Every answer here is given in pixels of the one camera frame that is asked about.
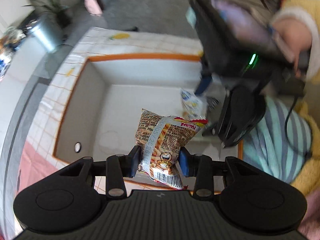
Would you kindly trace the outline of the person right hand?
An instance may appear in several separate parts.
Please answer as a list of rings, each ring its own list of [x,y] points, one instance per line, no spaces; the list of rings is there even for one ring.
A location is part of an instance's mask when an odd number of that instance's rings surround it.
[[[293,53],[295,75],[300,77],[301,72],[298,70],[299,56],[302,51],[311,48],[312,33],[303,22],[294,18],[284,18],[275,22],[272,26]]]

